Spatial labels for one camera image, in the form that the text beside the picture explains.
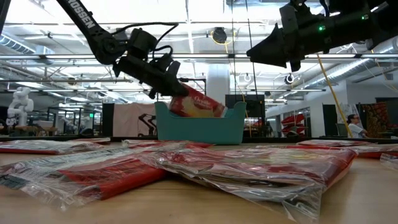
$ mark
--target chair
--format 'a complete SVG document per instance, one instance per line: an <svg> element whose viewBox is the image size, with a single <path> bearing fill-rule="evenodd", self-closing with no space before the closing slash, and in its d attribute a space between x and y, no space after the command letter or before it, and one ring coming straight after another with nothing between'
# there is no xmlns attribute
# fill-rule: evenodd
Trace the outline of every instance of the chair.
<svg viewBox="0 0 398 224"><path fill-rule="evenodd" d="M348 132L347 132L345 124L336 124L336 127L337 127L337 132L338 132L339 136L346 137L346 138L348 137Z"/></svg>

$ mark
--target teal bin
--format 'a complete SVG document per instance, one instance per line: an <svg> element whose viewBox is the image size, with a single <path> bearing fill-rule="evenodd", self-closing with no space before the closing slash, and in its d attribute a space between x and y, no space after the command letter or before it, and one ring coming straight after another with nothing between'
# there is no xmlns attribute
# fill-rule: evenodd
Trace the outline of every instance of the teal bin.
<svg viewBox="0 0 398 224"><path fill-rule="evenodd" d="M159 140L188 140L220 145L242 143L246 103L236 103L224 118L183 118L170 112L164 102L156 102L155 110Z"/></svg>

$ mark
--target yellow pole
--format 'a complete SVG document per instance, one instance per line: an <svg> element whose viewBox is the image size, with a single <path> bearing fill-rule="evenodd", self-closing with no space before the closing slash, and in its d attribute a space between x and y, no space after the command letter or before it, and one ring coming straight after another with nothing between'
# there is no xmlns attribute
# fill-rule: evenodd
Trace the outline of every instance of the yellow pole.
<svg viewBox="0 0 398 224"><path fill-rule="evenodd" d="M346 121L346 119L345 119L346 116L344 115L343 111L342 111L341 108L340 108L340 104L338 103L338 100L337 100L335 91L333 90L333 87L331 87L331 83L330 83L330 81L329 81L328 75L326 74L325 68L323 68L322 60L321 60L321 58L319 57L318 54L317 54L317 56L318 56L319 65L321 66L321 69L322 69L322 73L323 73L323 75L325 76L325 80L326 80L326 82L328 83L328 86L329 86L329 88L330 88L331 94L333 95L333 97L334 97L334 99L335 99L335 102L336 102L336 106L337 106L337 108L338 108L338 111L340 112L341 118L343 118L343 122L344 122L344 125L346 126L346 129L347 129L348 134L349 134L349 135L351 136L351 138L352 138L352 137L353 137L353 133L351 132L351 130L350 130L349 127L348 127L347 121Z"/></svg>

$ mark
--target white column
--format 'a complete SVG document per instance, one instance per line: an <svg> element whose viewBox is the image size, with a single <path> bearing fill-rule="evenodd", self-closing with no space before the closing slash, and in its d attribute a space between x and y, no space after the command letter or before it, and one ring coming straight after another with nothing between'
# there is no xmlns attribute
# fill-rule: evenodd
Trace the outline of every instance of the white column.
<svg viewBox="0 0 398 224"><path fill-rule="evenodd" d="M229 94L229 65L211 64L206 78L207 96L225 105L225 95Z"/></svg>

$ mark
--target table surface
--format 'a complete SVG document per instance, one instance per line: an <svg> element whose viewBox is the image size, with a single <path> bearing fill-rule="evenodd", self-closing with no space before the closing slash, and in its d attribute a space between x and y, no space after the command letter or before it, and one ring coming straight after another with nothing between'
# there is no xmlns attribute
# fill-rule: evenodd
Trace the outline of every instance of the table surface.
<svg viewBox="0 0 398 224"><path fill-rule="evenodd" d="M0 166L43 155L0 154ZM322 198L320 223L396 223L398 172L356 159ZM0 223L294 223L252 202L172 177L61 212L18 190L0 187Z"/></svg>

